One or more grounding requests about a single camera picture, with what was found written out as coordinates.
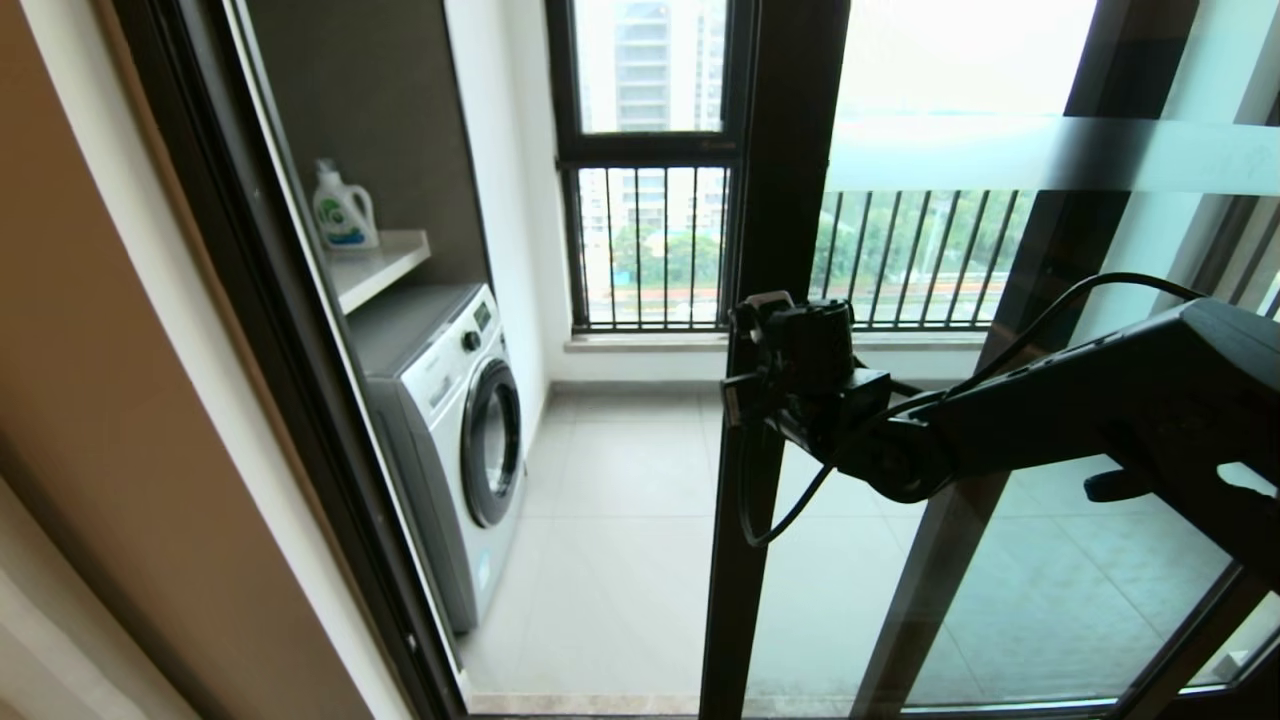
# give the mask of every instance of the window sill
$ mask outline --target window sill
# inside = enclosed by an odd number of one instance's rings
[[[855,352],[913,350],[982,350],[987,333],[982,331],[941,332],[860,332],[854,336]],[[727,333],[635,333],[580,334],[564,342],[564,352],[723,352]]]

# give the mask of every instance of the frosted glass strip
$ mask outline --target frosted glass strip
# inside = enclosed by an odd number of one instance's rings
[[[1080,149],[1142,147],[1071,168]],[[838,123],[827,192],[868,190],[1133,190],[1280,195],[1280,129],[1176,120],[876,117]]]

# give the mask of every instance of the sliding glass door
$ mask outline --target sliding glass door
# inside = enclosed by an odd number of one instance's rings
[[[849,300],[864,363],[938,384],[1100,272],[1276,316],[1275,1],[835,5],[760,8],[737,300]],[[1024,360],[1172,302],[1098,291]],[[753,346],[732,347],[730,374],[749,372]],[[833,474],[748,547],[739,493],[759,532],[819,468],[769,429],[726,433],[703,716],[1151,716],[1274,650],[1280,600],[1181,515],[1085,498],[1106,456],[919,505]]]

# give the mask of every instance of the front-loading washing machine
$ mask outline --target front-loading washing machine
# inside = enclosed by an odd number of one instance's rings
[[[488,286],[403,286],[348,318],[370,415],[451,626],[474,629],[516,529],[520,395]]]

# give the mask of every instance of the washing machine door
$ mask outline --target washing machine door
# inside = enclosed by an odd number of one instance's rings
[[[462,489],[471,518],[497,525],[520,477],[520,395],[511,368],[490,359],[476,374],[462,418]]]

